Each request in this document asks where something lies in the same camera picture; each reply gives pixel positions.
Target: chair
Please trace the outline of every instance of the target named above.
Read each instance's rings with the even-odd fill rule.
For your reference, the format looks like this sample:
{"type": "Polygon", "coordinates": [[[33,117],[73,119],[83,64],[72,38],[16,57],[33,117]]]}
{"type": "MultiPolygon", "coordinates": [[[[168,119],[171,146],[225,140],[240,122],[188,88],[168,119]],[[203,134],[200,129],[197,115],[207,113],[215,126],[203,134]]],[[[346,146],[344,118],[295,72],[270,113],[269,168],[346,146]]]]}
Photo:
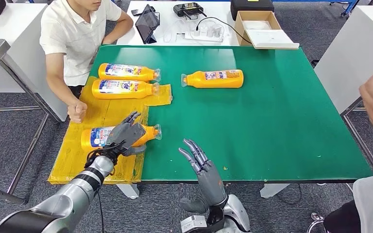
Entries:
{"type": "MultiPolygon", "coordinates": [[[[322,217],[321,215],[319,215],[319,214],[317,214],[317,213],[312,213],[312,214],[311,214],[311,218],[312,218],[314,221],[311,223],[311,225],[309,225],[309,227],[308,227],[306,233],[311,233],[312,229],[313,229],[316,225],[318,225],[318,224],[320,224],[320,223],[324,223],[324,217],[322,217]]],[[[325,232],[325,233],[328,233],[327,230],[326,230],[325,227],[324,227],[324,224],[322,224],[322,228],[324,229],[324,232],[325,232]]]]}

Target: bottle cap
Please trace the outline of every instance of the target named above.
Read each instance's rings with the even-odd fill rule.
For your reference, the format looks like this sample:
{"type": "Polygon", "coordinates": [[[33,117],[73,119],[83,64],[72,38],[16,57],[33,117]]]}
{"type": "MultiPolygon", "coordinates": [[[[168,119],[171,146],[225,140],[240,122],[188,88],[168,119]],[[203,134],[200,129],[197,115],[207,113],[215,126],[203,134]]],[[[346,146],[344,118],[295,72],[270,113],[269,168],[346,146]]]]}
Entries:
{"type": "Polygon", "coordinates": [[[153,71],[153,79],[157,82],[161,81],[161,70],[156,69],[153,71]]]}
{"type": "Polygon", "coordinates": [[[159,83],[152,84],[152,94],[155,96],[159,95],[159,83]]]}
{"type": "Polygon", "coordinates": [[[181,86],[186,87],[188,86],[188,79],[186,74],[181,74],[181,86]]]}
{"type": "Polygon", "coordinates": [[[161,140],[162,139],[162,129],[160,124],[156,124],[153,127],[153,134],[155,139],[161,140]]]}

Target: orange plastic bottle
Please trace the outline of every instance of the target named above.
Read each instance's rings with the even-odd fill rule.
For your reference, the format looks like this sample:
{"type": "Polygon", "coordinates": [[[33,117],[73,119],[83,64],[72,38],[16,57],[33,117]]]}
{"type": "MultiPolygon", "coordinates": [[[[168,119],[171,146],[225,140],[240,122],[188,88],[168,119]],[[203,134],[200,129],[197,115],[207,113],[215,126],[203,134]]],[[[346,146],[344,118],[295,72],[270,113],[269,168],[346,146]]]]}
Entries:
{"type": "Polygon", "coordinates": [[[240,69],[221,71],[197,71],[181,75],[181,86],[196,88],[240,88],[244,83],[244,74],[240,69]]]}
{"type": "MultiPolygon", "coordinates": [[[[161,126],[159,124],[155,126],[145,126],[142,125],[145,129],[145,134],[138,139],[136,142],[132,144],[134,147],[141,146],[142,144],[145,144],[149,140],[152,139],[162,139],[162,130],[161,126]]],[[[94,150],[97,148],[101,148],[105,146],[106,140],[108,138],[108,135],[111,133],[112,127],[100,127],[100,128],[93,128],[93,129],[87,129],[82,131],[81,136],[81,146],[82,149],[85,151],[94,150]]]]}
{"type": "Polygon", "coordinates": [[[142,99],[149,95],[159,94],[159,84],[131,80],[100,80],[92,84],[92,94],[97,99],[142,99]]]}
{"type": "Polygon", "coordinates": [[[161,80],[160,69],[149,69],[142,66],[118,65],[103,63],[99,66],[98,74],[100,79],[122,79],[159,82],[161,80]]]}

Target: robotic arm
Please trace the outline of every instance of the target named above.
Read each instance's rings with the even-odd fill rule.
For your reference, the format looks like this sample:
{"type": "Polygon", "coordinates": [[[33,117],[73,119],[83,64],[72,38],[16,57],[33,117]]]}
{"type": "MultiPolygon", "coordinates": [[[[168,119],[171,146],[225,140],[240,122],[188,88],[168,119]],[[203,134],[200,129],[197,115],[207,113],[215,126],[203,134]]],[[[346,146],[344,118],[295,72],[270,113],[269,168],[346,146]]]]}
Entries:
{"type": "Polygon", "coordinates": [[[179,152],[191,163],[198,177],[201,194],[193,201],[181,199],[181,206],[188,212],[205,213],[204,216],[190,216],[181,221],[182,233],[250,233],[248,214],[241,201],[233,194],[226,195],[224,184],[211,160],[192,140],[184,139],[193,156],[179,148],[179,152]]]}
{"type": "Polygon", "coordinates": [[[73,232],[98,193],[103,180],[117,164],[118,156],[128,156],[145,150],[145,146],[131,147],[145,134],[142,125],[134,124],[139,115],[132,112],[116,126],[108,136],[105,147],[88,155],[85,170],[62,186],[58,192],[29,210],[14,212],[4,218],[0,222],[0,233],[73,232]]]}

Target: power strip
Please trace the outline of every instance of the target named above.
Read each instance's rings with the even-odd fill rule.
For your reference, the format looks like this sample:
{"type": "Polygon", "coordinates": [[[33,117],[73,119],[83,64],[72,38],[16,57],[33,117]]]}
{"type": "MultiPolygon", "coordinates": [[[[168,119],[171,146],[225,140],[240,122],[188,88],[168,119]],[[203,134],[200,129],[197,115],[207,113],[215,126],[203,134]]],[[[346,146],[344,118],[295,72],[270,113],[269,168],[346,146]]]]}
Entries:
{"type": "Polygon", "coordinates": [[[218,42],[218,43],[221,43],[222,41],[224,41],[223,35],[219,35],[218,37],[216,37],[215,35],[208,36],[207,33],[203,33],[201,31],[185,32],[184,38],[187,40],[201,40],[201,41],[218,42]]]}

